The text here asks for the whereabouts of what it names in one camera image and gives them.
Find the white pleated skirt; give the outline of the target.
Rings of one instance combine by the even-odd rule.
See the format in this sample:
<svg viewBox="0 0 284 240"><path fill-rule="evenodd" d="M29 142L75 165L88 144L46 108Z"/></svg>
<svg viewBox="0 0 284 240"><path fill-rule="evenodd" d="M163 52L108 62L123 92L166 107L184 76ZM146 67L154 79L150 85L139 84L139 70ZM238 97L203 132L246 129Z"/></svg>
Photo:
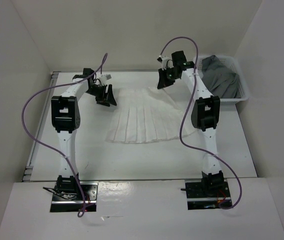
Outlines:
<svg viewBox="0 0 284 240"><path fill-rule="evenodd" d="M149 144L178 139L184 113L163 89L121 88L105 140Z"/></svg>

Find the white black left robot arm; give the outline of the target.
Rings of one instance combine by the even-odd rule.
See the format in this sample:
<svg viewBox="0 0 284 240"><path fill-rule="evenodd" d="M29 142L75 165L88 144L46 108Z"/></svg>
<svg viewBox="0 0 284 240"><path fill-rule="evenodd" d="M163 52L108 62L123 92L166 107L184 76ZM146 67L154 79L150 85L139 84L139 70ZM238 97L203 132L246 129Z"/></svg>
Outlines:
<svg viewBox="0 0 284 240"><path fill-rule="evenodd" d="M113 86L107 81L110 74L96 74L91 68L84 68L82 74L72 78L70 85L61 95L51 98L51 123L57 132L61 151L59 175L53 193L66 200L76 200L82 196L82 188L77 183L79 172L76 166L75 139L81 124L79 100L84 94L95 97L99 105L116 106Z"/></svg>

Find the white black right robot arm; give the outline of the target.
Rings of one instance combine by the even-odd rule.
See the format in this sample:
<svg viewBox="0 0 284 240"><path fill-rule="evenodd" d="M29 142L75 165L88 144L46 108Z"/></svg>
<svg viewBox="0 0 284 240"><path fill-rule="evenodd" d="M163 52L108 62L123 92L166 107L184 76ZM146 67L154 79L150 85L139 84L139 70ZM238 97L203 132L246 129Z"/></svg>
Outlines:
<svg viewBox="0 0 284 240"><path fill-rule="evenodd" d="M201 192L207 197L215 196L224 185L224 174L217 159L216 128L220 117L220 98L213 96L203 83L197 66L188 61L184 52L176 51L172 59L159 55L157 61L161 63L158 70L158 89L169 87L176 80L182 80L191 92L194 101L190 114L192 126L198 131L203 141L203 167L201 170Z"/></svg>

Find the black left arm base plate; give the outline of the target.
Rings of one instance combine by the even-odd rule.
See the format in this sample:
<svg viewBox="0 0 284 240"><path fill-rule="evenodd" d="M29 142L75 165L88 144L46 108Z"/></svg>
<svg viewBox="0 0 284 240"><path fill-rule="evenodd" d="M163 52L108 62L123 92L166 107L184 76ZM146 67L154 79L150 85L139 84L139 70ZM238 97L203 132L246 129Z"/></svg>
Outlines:
<svg viewBox="0 0 284 240"><path fill-rule="evenodd" d="M96 212L99 184L89 181L81 181L80 183L85 197L85 211ZM83 207L83 198L80 192L73 193L62 191L58 193L55 187L43 187L43 189L52 194L50 205L51 213L78 212Z"/></svg>

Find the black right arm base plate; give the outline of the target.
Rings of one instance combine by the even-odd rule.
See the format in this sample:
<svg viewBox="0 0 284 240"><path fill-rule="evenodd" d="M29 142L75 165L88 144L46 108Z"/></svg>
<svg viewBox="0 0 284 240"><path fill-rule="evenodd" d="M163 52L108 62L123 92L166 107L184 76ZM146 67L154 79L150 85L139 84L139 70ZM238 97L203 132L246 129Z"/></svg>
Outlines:
<svg viewBox="0 0 284 240"><path fill-rule="evenodd" d="M225 180L221 187L205 190L200 180L186 180L180 189L186 195L188 210L213 210L229 208L232 198L228 182Z"/></svg>

